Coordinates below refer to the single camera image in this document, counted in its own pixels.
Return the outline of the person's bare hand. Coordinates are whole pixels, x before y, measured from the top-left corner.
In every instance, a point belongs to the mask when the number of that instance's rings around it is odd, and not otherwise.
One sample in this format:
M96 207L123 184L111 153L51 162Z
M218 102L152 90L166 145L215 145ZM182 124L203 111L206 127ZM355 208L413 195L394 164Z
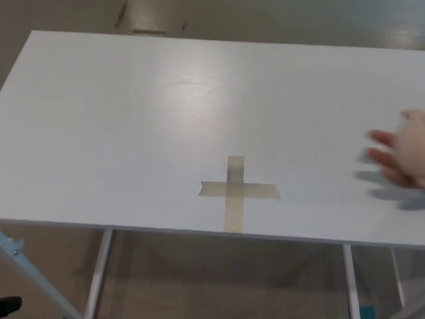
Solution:
M365 155L397 186L424 189L424 111L405 110L401 115L404 122L396 133L383 130L367 133L368 138L390 151L367 148Z

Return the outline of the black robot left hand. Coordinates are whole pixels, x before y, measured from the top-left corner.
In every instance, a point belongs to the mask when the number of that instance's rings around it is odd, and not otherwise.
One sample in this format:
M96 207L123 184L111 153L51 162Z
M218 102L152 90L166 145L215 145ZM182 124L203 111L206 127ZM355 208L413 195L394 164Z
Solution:
M0 299L1 314L6 316L9 313L18 311L22 306L22 298L19 296L8 296Z

